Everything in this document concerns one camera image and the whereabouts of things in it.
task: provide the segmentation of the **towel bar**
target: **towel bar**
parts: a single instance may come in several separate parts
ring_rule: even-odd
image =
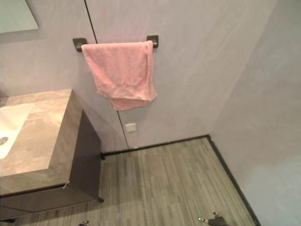
[[[153,48],[158,48],[158,46],[159,46],[159,36],[158,35],[148,35],[146,40],[152,41]],[[84,44],[87,44],[87,40],[85,38],[74,38],[73,44],[75,46],[76,51],[82,52],[81,46]]]

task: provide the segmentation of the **cabinet door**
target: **cabinet door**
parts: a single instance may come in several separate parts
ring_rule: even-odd
[[[98,199],[101,141],[85,112],[81,115],[79,133],[72,163],[70,184]]]
[[[57,209],[94,200],[83,192],[67,186],[1,198],[1,205],[28,212]]]
[[[11,209],[11,208],[8,208],[5,206],[0,206],[0,219],[1,220],[16,218],[16,217],[24,216],[27,214],[30,214],[30,212]]]

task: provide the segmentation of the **wood-look floor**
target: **wood-look floor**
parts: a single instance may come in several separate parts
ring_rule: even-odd
[[[231,226],[254,226],[206,138],[107,157],[100,196],[19,218],[18,226],[198,226],[217,211]]]

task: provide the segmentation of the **sink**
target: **sink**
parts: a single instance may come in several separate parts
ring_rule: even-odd
[[[24,104],[0,108],[0,159],[8,155],[33,106]]]

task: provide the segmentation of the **countertop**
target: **countertop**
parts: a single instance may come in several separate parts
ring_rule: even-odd
[[[0,107],[34,104],[7,157],[0,195],[68,183],[82,114],[71,89],[1,98]]]

